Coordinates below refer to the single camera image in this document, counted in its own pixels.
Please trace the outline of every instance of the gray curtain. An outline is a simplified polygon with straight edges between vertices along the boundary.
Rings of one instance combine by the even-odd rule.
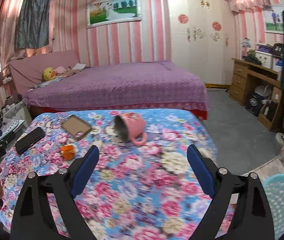
[[[23,0],[15,32],[16,49],[38,49],[49,44],[50,0]]]

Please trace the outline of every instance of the teal plastic basket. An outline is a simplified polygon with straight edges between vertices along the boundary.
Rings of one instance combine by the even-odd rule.
[[[276,174],[263,183],[274,224],[275,240],[284,233],[284,174]]]

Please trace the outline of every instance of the framed painting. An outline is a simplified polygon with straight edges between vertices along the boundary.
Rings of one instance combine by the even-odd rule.
[[[284,4],[272,4],[263,10],[264,32],[284,34],[283,11]]]
[[[100,0],[88,4],[88,28],[120,23],[140,21],[140,0]]]

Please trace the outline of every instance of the yellow duck plush toy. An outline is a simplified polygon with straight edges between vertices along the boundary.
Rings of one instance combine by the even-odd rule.
[[[44,71],[43,71],[43,79],[45,81],[50,81],[50,80],[55,79],[55,71],[54,71],[54,69],[51,68],[51,67],[48,67],[48,68],[44,69]]]

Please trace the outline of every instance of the bed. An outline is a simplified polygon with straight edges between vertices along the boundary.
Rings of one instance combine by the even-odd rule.
[[[134,110],[146,121],[147,143],[137,147],[115,137],[115,110],[71,111],[36,117],[26,135],[41,127],[46,136],[18,155],[12,147],[2,162],[0,178],[4,206],[0,220],[11,227],[13,211],[27,174],[53,174],[72,161],[65,161],[60,147],[73,144],[76,157],[83,157],[93,141],[101,140],[100,158],[83,194],[75,204],[97,239],[189,239],[203,218],[211,199],[202,191],[186,158],[195,144],[202,154],[216,160],[216,147],[201,123],[190,113],[178,109]],[[85,138],[74,141],[61,128],[70,115],[93,126]],[[50,208],[60,234],[66,227],[53,194]],[[234,210],[230,206],[217,236],[225,234]]]
[[[207,119],[205,85],[172,62],[141,62],[91,67],[47,87],[41,82],[47,67],[73,67],[75,51],[54,52],[10,62],[18,93],[36,115],[44,112],[96,109],[177,108]]]

